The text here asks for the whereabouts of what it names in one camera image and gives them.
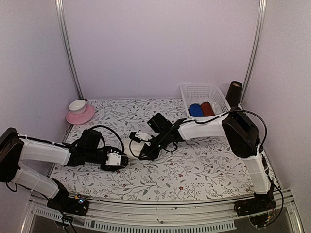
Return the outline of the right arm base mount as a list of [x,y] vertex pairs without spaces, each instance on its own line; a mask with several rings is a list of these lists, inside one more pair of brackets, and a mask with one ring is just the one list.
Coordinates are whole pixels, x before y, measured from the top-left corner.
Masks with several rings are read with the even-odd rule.
[[274,200],[264,199],[246,199],[234,202],[234,211],[238,216],[246,216],[256,214],[264,211],[268,211],[276,208],[276,202]]

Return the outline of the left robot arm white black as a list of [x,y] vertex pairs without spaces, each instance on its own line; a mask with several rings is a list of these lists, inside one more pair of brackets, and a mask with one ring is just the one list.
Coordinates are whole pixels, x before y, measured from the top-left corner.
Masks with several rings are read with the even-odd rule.
[[43,161],[69,167],[96,163],[102,170],[116,170],[121,165],[121,153],[114,147],[99,147],[102,139],[100,132],[88,129],[73,143],[59,144],[21,135],[14,128],[8,128],[0,137],[0,180],[41,193],[62,211],[67,211],[72,207],[67,189],[58,180],[41,175],[22,161]]

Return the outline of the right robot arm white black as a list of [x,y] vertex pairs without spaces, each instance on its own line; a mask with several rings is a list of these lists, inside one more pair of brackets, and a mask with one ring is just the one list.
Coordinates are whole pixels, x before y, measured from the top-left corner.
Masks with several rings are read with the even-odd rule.
[[200,137],[226,136],[231,151],[243,160],[253,182],[254,198],[251,207],[256,212],[261,212],[273,200],[274,185],[261,154],[264,140],[260,139],[259,130],[247,116],[248,113],[234,107],[210,120],[183,118],[175,123],[157,113],[147,122],[157,136],[144,141],[138,158],[155,160],[160,151],[171,143]]

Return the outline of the blue microfibre towel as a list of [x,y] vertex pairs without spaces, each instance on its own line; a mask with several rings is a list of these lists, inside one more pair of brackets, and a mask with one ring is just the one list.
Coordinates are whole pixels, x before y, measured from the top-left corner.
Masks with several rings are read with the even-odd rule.
[[199,105],[198,103],[194,103],[189,106],[189,114],[192,117],[204,117],[204,113],[201,108],[201,105]]

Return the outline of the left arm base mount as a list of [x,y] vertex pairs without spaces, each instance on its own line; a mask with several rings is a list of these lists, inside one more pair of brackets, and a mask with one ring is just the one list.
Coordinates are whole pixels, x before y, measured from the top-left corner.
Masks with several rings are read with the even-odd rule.
[[54,198],[48,200],[47,207],[61,213],[86,216],[89,202],[81,198],[71,198],[67,194],[57,194]]

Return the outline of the cream cloth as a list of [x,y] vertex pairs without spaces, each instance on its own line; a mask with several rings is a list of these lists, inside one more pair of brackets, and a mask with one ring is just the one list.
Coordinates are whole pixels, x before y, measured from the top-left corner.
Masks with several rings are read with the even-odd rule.
[[145,142],[136,142],[129,138],[123,140],[124,145],[124,153],[127,155],[129,159],[139,160],[139,156],[143,147],[146,145]]

